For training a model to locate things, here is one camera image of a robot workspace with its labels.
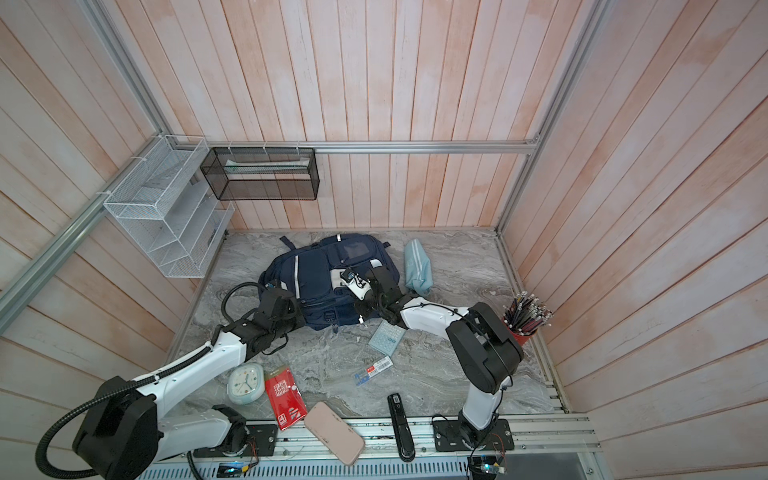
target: red packet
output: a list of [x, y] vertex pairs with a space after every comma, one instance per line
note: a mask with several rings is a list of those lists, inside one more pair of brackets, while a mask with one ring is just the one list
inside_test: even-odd
[[285, 430], [304, 418], [306, 406], [287, 366], [283, 365], [272, 372], [264, 381], [264, 387], [270, 397], [280, 430]]

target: metal base plate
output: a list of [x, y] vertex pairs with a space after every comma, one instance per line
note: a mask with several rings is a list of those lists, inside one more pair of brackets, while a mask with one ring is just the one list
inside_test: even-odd
[[[256, 439], [256, 454], [259, 457], [271, 457], [275, 454], [275, 441], [277, 439], [277, 424], [246, 425], [248, 428], [248, 440]], [[223, 457], [221, 449], [197, 449], [193, 452], [195, 458]], [[250, 458], [253, 456], [250, 447], [246, 446], [243, 453], [232, 458]]]
[[[435, 437], [435, 449], [438, 452], [462, 452], [472, 450], [462, 441], [459, 424], [459, 420], [435, 420], [432, 423]], [[505, 419], [497, 419], [493, 428], [491, 428], [491, 431], [486, 435], [485, 444], [480, 445], [477, 448], [477, 451], [496, 449], [501, 452], [502, 448], [508, 451], [514, 450], [515, 443], [512, 441], [509, 422]]]

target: navy blue backpack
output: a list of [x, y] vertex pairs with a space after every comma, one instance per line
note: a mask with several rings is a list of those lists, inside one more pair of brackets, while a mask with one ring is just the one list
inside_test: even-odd
[[355, 296], [341, 284], [339, 275], [353, 268], [365, 276], [371, 260], [378, 260], [400, 280], [397, 267], [386, 248], [375, 237], [360, 233], [344, 233], [296, 248], [285, 237], [280, 238], [291, 250], [277, 257], [259, 277], [262, 285], [280, 286], [296, 295], [307, 326], [321, 330], [331, 325], [358, 323]]

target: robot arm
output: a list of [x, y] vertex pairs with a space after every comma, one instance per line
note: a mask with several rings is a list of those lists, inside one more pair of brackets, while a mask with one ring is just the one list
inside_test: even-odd
[[502, 390], [523, 360], [523, 350], [510, 329], [485, 303], [453, 307], [403, 293], [385, 266], [372, 265], [362, 278], [352, 269], [342, 273], [358, 301], [363, 318], [374, 311], [393, 325], [418, 329], [448, 339], [469, 379], [467, 400], [459, 413], [462, 436], [475, 446], [492, 428]]
[[[452, 307], [402, 293], [380, 263], [372, 265], [366, 278], [352, 270], [342, 278], [358, 298], [356, 310], [362, 318], [378, 312], [392, 324], [451, 342], [471, 383], [459, 413], [462, 436], [470, 448], [480, 443], [493, 426], [501, 389], [511, 385], [510, 377], [523, 358], [507, 326], [484, 303]], [[219, 446], [237, 453], [246, 445], [247, 429], [245, 419], [233, 409], [218, 405], [199, 415], [169, 419], [165, 415], [204, 383], [304, 324], [292, 293], [267, 289], [257, 309], [220, 333], [217, 330], [199, 349], [130, 382], [120, 377], [105, 382], [94, 400], [70, 412], [44, 435], [35, 454], [38, 467], [55, 478], [101, 475], [107, 480], [133, 480], [151, 463], [190, 450]], [[53, 435], [85, 411], [72, 449], [93, 470], [71, 476], [74, 472], [51, 465], [46, 452]]]
[[[276, 338], [304, 326], [296, 298], [279, 288], [263, 292], [258, 308], [221, 328], [200, 348], [146, 375], [126, 382], [106, 381], [93, 400], [56, 422], [38, 444], [35, 461], [54, 478], [101, 475], [107, 480], [133, 480], [150, 464], [203, 447], [238, 452], [246, 445], [246, 421], [233, 409], [214, 406], [199, 415], [166, 419], [180, 400], [242, 362], [264, 351]], [[58, 430], [88, 412], [72, 449], [93, 469], [67, 472], [48, 462], [47, 450]]]

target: wooden wall panel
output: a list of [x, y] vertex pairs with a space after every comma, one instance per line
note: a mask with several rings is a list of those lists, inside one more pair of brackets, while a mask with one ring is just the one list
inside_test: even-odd
[[[167, 22], [167, 13], [153, 20]], [[203, 26], [198, 10], [184, 14], [185, 28]], [[176, 22], [175, 16], [170, 20]], [[183, 36], [184, 30], [176, 33]], [[179, 44], [179, 38], [173, 41]], [[206, 35], [194, 41], [188, 57], [179, 51], [173, 58], [174, 68], [195, 65], [195, 54], [210, 54], [216, 46]], [[140, 68], [146, 64], [141, 58]], [[220, 70], [202, 72], [203, 85], [225, 79]], [[214, 97], [223, 101], [229, 92]], [[159, 103], [167, 113], [168, 100]], [[224, 124], [231, 128], [240, 118], [231, 115]], [[175, 115], [171, 123], [179, 124]], [[77, 2], [0, 2], [0, 289], [153, 134]], [[164, 278], [109, 219], [101, 221], [0, 339], [4, 474], [35, 475], [35, 443], [103, 381], [131, 379], [165, 363], [193, 292], [189, 280]], [[64, 450], [77, 426], [57, 435], [51, 448], [57, 466], [82, 465]]]
[[[173, 133], [419, 141], [535, 135], [594, 1], [193, 3], [105, 2]], [[317, 201], [241, 201], [238, 225], [490, 227], [524, 158], [318, 160]]]
[[616, 478], [762, 478], [768, 2], [645, 8], [612, 8], [504, 238]]

